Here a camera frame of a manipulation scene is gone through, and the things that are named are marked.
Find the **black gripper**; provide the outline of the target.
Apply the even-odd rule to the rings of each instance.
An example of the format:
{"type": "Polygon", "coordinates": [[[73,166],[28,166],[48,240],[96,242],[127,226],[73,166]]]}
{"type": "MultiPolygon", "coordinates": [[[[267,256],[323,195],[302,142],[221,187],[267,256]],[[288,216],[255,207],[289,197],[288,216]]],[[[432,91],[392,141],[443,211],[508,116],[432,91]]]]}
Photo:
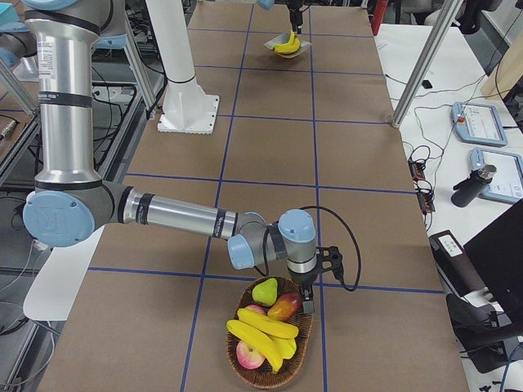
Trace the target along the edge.
{"type": "Polygon", "coordinates": [[[297,263],[288,261],[288,272],[292,281],[301,288],[302,310],[304,314],[315,312],[314,292],[312,285],[317,278],[316,261],[297,263]]]}

